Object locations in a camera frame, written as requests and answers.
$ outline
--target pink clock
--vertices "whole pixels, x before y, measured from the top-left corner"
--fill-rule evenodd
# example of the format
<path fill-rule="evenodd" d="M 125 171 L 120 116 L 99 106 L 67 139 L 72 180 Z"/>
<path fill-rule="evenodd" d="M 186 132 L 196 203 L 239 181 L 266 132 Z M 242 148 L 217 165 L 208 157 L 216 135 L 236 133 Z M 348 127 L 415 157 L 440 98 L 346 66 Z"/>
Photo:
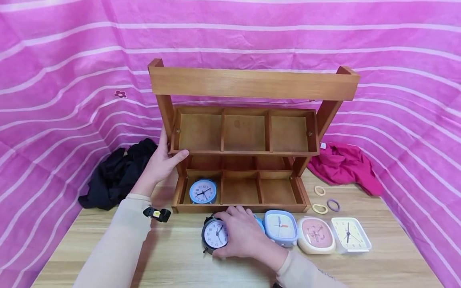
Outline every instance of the pink clock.
<path fill-rule="evenodd" d="M 304 217 L 298 221 L 298 246 L 307 254 L 331 254 L 336 243 L 328 224 L 320 218 Z"/>

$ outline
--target clock face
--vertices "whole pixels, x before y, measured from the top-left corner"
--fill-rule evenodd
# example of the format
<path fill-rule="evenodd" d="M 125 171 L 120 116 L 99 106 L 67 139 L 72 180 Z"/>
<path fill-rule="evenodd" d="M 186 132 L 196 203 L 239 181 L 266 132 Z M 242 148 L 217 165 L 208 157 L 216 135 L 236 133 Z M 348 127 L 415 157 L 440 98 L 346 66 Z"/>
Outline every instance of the clock face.
<path fill-rule="evenodd" d="M 363 228 L 354 218 L 332 219 L 339 242 L 346 249 L 366 249 L 367 241 L 363 237 Z"/>
<path fill-rule="evenodd" d="M 190 196 L 195 203 L 208 203 L 216 195 L 216 185 L 209 180 L 199 180 L 190 187 Z"/>
<path fill-rule="evenodd" d="M 270 214 L 266 218 L 266 227 L 271 236 L 292 239 L 296 236 L 293 221 L 283 214 Z"/>
<path fill-rule="evenodd" d="M 308 218 L 302 222 L 302 235 L 317 248 L 328 248 L 333 244 L 333 235 L 328 225 L 315 218 Z"/>
<path fill-rule="evenodd" d="M 212 248 L 225 246 L 229 239 L 226 226 L 221 220 L 208 222 L 203 237 L 206 244 Z"/>

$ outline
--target yellow hair tie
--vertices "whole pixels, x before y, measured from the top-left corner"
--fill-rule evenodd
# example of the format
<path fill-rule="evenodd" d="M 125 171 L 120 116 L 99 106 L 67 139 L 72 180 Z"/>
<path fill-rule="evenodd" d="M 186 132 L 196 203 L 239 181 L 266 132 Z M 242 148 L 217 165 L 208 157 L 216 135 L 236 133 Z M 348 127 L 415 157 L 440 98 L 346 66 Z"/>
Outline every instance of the yellow hair tie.
<path fill-rule="evenodd" d="M 328 212 L 328 208 L 325 205 L 322 205 L 322 204 L 313 204 L 312 205 L 312 210 L 314 210 L 315 213 L 321 214 L 321 215 L 325 215 Z"/>

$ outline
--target person's left hand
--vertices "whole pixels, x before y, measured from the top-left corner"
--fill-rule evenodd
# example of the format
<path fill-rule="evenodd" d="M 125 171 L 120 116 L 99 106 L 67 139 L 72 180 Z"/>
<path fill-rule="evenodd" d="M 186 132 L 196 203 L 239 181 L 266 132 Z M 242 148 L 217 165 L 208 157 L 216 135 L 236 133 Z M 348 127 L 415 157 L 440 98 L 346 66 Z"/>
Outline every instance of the person's left hand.
<path fill-rule="evenodd" d="M 165 127 L 162 127 L 160 141 L 157 150 L 147 163 L 144 172 L 139 177 L 131 193 L 145 195 L 150 197 L 154 187 L 164 180 L 174 169 L 174 167 L 189 155 L 189 151 L 182 150 L 175 156 L 168 157 L 168 145 Z"/>

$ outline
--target small flower print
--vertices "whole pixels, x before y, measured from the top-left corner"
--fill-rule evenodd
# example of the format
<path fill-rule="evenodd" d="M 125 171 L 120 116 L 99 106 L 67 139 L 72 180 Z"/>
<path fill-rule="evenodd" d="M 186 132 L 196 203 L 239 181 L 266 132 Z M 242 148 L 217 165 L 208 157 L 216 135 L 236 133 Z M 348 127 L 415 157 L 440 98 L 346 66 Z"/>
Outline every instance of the small flower print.
<path fill-rule="evenodd" d="M 126 98 L 126 93 L 123 92 L 123 91 L 115 91 L 115 96 L 119 97 L 119 98 Z"/>

